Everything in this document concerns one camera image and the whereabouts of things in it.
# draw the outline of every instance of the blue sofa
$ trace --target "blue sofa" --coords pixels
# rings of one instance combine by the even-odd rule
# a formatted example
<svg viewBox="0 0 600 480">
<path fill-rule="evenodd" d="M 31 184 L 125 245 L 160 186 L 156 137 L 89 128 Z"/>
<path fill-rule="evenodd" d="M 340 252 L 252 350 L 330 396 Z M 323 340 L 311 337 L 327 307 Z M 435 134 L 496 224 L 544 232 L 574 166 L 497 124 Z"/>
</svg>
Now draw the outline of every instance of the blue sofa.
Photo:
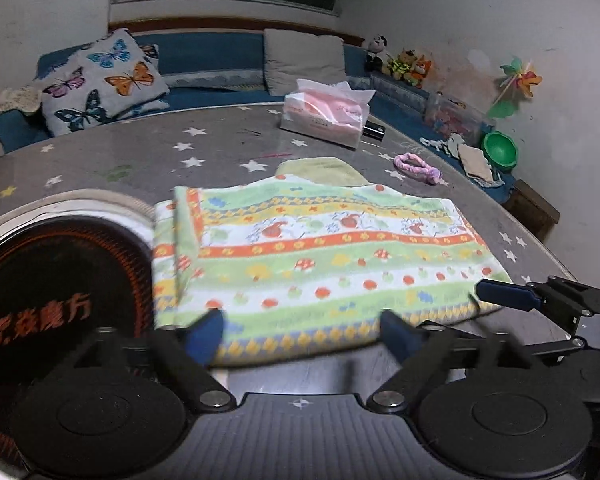
<svg viewBox="0 0 600 480">
<path fill-rule="evenodd" d="M 170 86 L 164 97 L 166 110 L 281 102 L 283 97 L 271 96 L 264 84 L 264 37 L 259 32 L 161 32 L 137 34 L 139 44 L 157 44 L 158 70 Z M 82 45 L 51 52 L 40 57 L 37 77 L 47 74 L 54 66 L 64 63 Z M 364 70 L 366 51 L 346 44 L 345 68 L 352 88 L 374 88 L 370 102 L 371 113 L 391 124 L 412 139 L 440 139 L 422 121 L 428 93 L 397 83 L 380 73 Z M 155 111 L 137 113 L 134 117 Z M 12 152 L 34 142 L 49 139 L 42 117 L 30 118 L 17 111 L 0 115 L 0 142 L 5 152 Z M 438 153 L 462 172 L 459 161 Z M 514 179 L 504 176 L 507 186 L 485 189 L 494 200 L 506 202 Z"/>
</svg>

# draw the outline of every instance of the green bowl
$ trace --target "green bowl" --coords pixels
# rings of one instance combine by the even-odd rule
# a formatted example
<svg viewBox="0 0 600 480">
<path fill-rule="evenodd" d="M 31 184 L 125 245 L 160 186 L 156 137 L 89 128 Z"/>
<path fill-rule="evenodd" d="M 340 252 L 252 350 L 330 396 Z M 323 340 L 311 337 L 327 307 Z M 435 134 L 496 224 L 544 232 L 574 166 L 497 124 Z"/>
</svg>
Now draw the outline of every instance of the green bowl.
<svg viewBox="0 0 600 480">
<path fill-rule="evenodd" d="M 482 150 L 487 160 L 502 171 L 511 171 L 518 163 L 516 143 L 501 132 L 486 134 L 482 140 Z"/>
</svg>

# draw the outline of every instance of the orange plush toy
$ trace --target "orange plush toy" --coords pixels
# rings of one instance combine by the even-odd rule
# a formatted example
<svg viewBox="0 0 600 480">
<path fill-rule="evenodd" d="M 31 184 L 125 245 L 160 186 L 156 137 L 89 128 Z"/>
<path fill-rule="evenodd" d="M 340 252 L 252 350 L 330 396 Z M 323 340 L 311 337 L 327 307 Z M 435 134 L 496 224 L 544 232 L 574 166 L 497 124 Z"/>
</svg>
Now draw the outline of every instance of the orange plush toy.
<svg viewBox="0 0 600 480">
<path fill-rule="evenodd" d="M 431 69 L 431 61 L 420 56 L 411 67 L 411 71 L 404 75 L 404 80 L 416 88 L 422 88 L 422 80 L 426 78 Z"/>
</svg>

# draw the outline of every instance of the metal screw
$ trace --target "metal screw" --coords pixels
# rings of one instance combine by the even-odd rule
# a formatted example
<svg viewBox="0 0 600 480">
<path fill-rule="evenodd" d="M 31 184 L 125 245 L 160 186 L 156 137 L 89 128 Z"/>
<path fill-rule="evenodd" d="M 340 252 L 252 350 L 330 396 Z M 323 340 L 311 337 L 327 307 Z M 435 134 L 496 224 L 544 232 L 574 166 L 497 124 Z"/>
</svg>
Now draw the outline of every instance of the metal screw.
<svg viewBox="0 0 600 480">
<path fill-rule="evenodd" d="M 200 395 L 200 402 L 212 408 L 221 408 L 231 401 L 231 397 L 226 392 L 211 390 Z"/>
<path fill-rule="evenodd" d="M 386 408 L 395 408 L 404 402 L 404 395 L 392 390 L 385 390 L 374 395 L 374 402 Z"/>
</svg>

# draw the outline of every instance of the green towel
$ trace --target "green towel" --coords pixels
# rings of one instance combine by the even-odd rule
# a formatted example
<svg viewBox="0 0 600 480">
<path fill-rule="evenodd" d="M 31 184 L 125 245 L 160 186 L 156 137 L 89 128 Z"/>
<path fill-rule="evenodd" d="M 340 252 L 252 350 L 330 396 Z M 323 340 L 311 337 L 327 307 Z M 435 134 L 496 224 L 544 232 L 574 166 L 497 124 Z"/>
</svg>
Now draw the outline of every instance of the green towel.
<svg viewBox="0 0 600 480">
<path fill-rule="evenodd" d="M 349 164 L 334 156 L 288 160 L 278 166 L 276 175 L 290 174 L 328 186 L 366 186 L 368 180 Z"/>
</svg>

